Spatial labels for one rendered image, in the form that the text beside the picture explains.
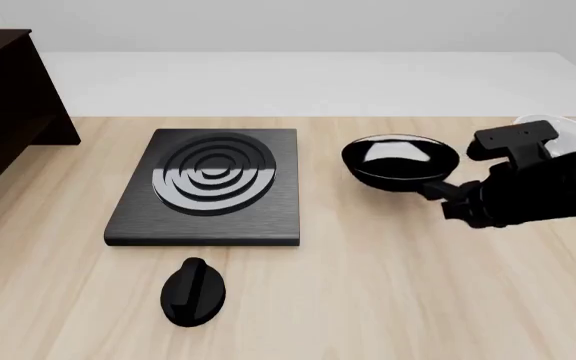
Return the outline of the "dark wooden cabinet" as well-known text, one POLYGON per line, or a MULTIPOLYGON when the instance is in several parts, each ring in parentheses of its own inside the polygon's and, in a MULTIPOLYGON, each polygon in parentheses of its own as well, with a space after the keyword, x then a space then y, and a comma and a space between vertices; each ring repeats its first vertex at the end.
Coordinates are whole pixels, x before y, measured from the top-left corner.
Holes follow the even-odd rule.
POLYGON ((0 176, 28 146, 81 142, 30 34, 0 29, 0 176))

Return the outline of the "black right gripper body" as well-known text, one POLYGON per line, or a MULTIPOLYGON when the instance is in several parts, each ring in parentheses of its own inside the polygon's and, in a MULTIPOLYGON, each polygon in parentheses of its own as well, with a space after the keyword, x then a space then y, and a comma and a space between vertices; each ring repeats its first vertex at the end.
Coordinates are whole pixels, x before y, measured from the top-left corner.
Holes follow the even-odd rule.
POLYGON ((509 225, 500 210, 501 197, 497 195, 497 192, 511 175, 510 164, 493 165, 489 169, 487 178, 468 191, 467 199, 470 210, 466 222, 470 227, 474 229, 504 228, 509 225))

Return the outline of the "round black stove knob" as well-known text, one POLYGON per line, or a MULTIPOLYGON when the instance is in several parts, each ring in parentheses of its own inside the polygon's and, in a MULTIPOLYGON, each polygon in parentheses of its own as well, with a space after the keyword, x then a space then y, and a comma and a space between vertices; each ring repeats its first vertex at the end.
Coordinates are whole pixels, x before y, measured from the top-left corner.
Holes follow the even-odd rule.
POLYGON ((165 281, 160 305, 165 317, 176 326, 195 327, 212 320, 226 299, 220 273, 199 257, 189 257, 165 281))

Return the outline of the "black frying pan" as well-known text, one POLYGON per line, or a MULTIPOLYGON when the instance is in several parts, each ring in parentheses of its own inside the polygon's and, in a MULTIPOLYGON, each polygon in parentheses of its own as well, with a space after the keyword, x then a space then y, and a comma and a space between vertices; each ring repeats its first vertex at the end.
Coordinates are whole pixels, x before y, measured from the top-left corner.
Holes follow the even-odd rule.
POLYGON ((438 140, 409 134, 364 137, 347 144, 341 158, 359 182, 390 192, 421 193, 458 167, 459 155, 438 140))

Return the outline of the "flat black stove plate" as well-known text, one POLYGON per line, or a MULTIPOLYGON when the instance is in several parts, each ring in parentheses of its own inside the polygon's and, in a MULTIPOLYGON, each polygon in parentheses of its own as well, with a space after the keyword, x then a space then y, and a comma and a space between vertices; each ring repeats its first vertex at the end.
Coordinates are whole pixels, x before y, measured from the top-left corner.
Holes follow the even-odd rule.
POLYGON ((297 131, 158 129, 104 230, 110 246, 296 246, 297 131))

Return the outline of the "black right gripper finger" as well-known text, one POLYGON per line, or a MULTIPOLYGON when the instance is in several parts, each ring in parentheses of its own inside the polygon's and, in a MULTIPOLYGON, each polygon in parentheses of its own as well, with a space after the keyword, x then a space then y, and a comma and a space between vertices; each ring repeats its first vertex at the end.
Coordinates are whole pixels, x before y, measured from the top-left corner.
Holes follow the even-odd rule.
POLYGON ((466 201, 446 201, 441 206, 447 220, 472 221, 471 205, 466 201))
POLYGON ((426 200, 447 200, 457 201, 466 197, 470 185, 452 185, 448 182, 427 182, 422 185, 421 195, 426 200))

